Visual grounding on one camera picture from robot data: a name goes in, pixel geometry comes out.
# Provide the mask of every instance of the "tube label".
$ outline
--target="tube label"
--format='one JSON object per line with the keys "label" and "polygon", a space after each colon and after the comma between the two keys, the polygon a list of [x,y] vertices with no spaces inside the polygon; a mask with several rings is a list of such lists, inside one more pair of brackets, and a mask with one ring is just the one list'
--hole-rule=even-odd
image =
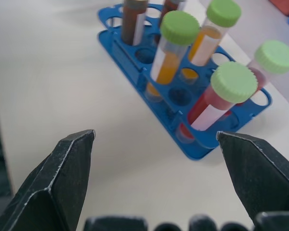
{"label": "tube label", "polygon": [[178,5],[178,11],[182,11],[182,10],[184,10],[184,7],[185,7],[185,5],[186,5],[186,2],[187,1],[181,1],[180,3],[179,3],[179,5]]}
{"label": "tube label", "polygon": [[165,52],[162,51],[160,47],[158,47],[158,50],[156,51],[156,55],[152,64],[151,69],[151,78],[156,82],[160,73],[160,70],[163,66],[164,59],[165,59]]}
{"label": "tube label", "polygon": [[200,42],[199,47],[196,50],[194,57],[192,58],[191,63],[196,66],[204,66],[207,64],[208,60],[215,52],[217,45],[219,44],[220,39],[211,38],[205,35]]}
{"label": "tube label", "polygon": [[141,39],[143,37],[144,27],[145,27],[144,25],[145,25],[145,12],[137,15],[133,46],[136,46],[141,42]]}
{"label": "tube label", "polygon": [[192,123],[192,128],[198,131],[207,130],[212,124],[222,117],[228,110],[219,110],[211,104]]}

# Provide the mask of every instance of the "white table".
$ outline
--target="white table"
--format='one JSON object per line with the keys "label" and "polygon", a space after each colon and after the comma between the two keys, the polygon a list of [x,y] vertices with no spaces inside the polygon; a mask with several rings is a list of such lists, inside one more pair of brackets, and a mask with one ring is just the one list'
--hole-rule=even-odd
{"label": "white table", "polygon": [[[0,131],[14,190],[61,138],[93,128],[78,230],[88,216],[109,214],[144,216],[150,229],[173,221],[186,230],[199,213],[219,226],[251,227],[220,149],[187,159],[97,41],[96,12],[114,2],[0,1]],[[203,21],[198,2],[186,11]],[[222,46],[249,61],[229,36]],[[267,89],[273,105],[240,132],[266,139],[289,160],[289,104]]]}

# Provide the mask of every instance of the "green screw cap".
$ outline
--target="green screw cap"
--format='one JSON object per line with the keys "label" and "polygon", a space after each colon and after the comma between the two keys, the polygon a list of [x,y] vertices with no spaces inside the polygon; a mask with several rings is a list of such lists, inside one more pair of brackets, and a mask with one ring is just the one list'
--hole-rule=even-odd
{"label": "green screw cap", "polygon": [[255,60],[268,72],[284,74],[289,71],[289,46],[277,40],[266,41],[257,49]]}
{"label": "green screw cap", "polygon": [[183,11],[165,14],[160,32],[169,42],[177,45],[190,45],[199,33],[200,25],[196,18]]}
{"label": "green screw cap", "polygon": [[255,93],[258,82],[246,66],[236,62],[226,62],[213,73],[211,86],[223,100],[242,103]]}
{"label": "green screw cap", "polygon": [[232,0],[213,0],[207,9],[207,17],[221,27],[232,27],[241,16],[241,8]]}

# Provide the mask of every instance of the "blue test tube rack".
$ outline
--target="blue test tube rack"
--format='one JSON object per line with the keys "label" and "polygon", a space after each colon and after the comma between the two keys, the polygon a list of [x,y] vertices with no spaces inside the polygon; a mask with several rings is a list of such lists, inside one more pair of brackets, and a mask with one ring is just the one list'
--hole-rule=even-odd
{"label": "blue test tube rack", "polygon": [[[159,11],[162,7],[162,5],[149,4],[149,8]],[[241,106],[234,106],[229,116],[220,119],[206,131],[194,130],[187,122],[187,114],[209,85],[210,77],[218,67],[217,64],[211,59],[206,66],[195,66],[187,58],[188,50],[173,81],[168,85],[156,83],[151,79],[150,71],[157,49],[154,37],[159,34],[159,19],[147,16],[146,22],[149,23],[145,25],[141,44],[129,46],[121,40],[121,26],[114,25],[115,18],[122,18],[121,9],[122,4],[118,4],[99,11],[99,19],[106,27],[106,30],[98,35],[100,43],[188,158],[192,160],[203,158],[218,146],[217,131],[238,131],[272,103],[270,94],[262,89],[268,99],[267,105],[257,105],[252,100],[248,100]],[[218,47],[215,53],[221,53],[230,61],[234,61],[221,47]],[[180,70],[183,68],[189,68],[198,73],[199,77],[194,84],[188,85],[180,80]],[[153,103],[145,97],[148,82],[159,91],[163,101]],[[186,144],[178,140],[175,132],[180,123],[184,123],[193,134],[194,142]]]}

